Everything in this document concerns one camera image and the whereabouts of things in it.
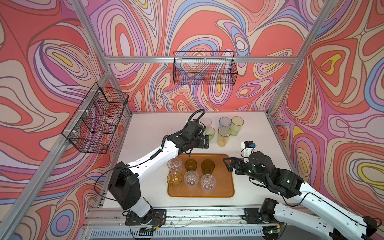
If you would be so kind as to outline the green short glass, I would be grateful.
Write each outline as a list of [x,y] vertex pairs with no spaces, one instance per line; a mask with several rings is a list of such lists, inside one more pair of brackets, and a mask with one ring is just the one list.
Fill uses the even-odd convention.
[[209,137],[209,140],[212,141],[214,136],[216,134],[216,130],[212,127],[206,127],[205,129],[205,135]]

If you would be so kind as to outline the brown tall glass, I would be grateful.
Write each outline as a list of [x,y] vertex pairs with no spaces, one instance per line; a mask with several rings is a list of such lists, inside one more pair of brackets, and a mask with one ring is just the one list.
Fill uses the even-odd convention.
[[206,159],[202,162],[201,168],[203,175],[211,175],[215,170],[215,163],[210,159]]

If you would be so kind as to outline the brown short glass front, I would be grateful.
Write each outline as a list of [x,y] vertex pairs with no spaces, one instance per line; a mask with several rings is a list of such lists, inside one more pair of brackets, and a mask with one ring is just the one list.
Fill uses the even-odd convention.
[[198,167],[198,163],[194,159],[188,159],[185,161],[185,169],[187,172],[196,171]]

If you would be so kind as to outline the brown plastic tray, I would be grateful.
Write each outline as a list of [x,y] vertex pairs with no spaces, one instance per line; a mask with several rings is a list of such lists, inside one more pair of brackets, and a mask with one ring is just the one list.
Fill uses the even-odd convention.
[[196,172],[200,178],[203,177],[201,163],[208,159],[214,162],[215,169],[213,170],[213,177],[215,177],[217,184],[216,187],[209,193],[206,193],[202,189],[201,183],[198,183],[197,187],[190,189],[182,182],[177,187],[168,187],[168,195],[173,198],[231,198],[235,194],[235,188],[233,183],[232,174],[228,172],[226,165],[223,163],[223,159],[227,158],[225,154],[191,154],[189,157],[186,154],[179,156],[182,163],[185,163],[188,159],[193,159],[197,162]]

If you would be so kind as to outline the clear faceted glass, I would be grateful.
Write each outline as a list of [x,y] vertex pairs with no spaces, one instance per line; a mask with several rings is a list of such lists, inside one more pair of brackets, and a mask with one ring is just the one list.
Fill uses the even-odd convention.
[[180,158],[173,158],[168,161],[167,167],[171,172],[182,172],[182,160]]
[[184,183],[189,189],[197,187],[200,180],[200,176],[196,171],[188,171],[184,174]]

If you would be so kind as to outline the clear faceted glass front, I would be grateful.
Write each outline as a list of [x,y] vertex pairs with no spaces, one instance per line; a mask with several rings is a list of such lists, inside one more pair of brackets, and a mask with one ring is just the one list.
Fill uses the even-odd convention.
[[188,171],[184,174],[184,183],[189,189],[197,187],[200,180],[200,176],[196,171]]

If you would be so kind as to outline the yellow short plastic glass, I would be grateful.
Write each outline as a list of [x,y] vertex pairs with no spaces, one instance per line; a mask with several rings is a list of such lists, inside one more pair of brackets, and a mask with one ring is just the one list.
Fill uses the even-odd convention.
[[183,182],[183,176],[180,172],[177,171],[171,171],[167,175],[167,183],[168,186],[171,188],[180,187]]

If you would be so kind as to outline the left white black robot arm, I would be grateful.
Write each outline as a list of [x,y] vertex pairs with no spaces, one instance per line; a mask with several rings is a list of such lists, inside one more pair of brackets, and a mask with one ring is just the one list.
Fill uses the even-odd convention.
[[124,164],[119,162],[113,169],[108,191],[123,210],[130,210],[139,218],[152,215],[153,208],[142,196],[141,183],[153,171],[183,153],[193,149],[209,148],[209,137],[204,135],[206,126],[199,120],[189,120],[174,134],[166,135],[161,145],[144,157]]

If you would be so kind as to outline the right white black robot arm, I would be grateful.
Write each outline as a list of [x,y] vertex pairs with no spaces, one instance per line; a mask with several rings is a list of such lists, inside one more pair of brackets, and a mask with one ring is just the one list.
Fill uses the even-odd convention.
[[361,217],[332,202],[294,172],[276,168],[271,158],[260,151],[246,158],[223,160],[230,173],[245,175],[293,205],[266,198],[256,214],[245,217],[268,224],[286,223],[308,231],[324,240],[369,240],[383,222]]

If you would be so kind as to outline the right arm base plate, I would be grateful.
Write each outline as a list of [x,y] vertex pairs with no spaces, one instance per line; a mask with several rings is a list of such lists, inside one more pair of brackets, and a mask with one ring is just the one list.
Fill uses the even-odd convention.
[[259,208],[244,208],[242,219],[247,224],[281,224],[273,215],[274,211]]

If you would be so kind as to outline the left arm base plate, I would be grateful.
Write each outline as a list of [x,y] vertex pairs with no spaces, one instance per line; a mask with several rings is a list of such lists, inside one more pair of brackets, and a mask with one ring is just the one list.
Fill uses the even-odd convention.
[[166,209],[152,209],[144,217],[140,218],[134,212],[127,210],[122,213],[126,218],[126,226],[162,226],[166,223]]

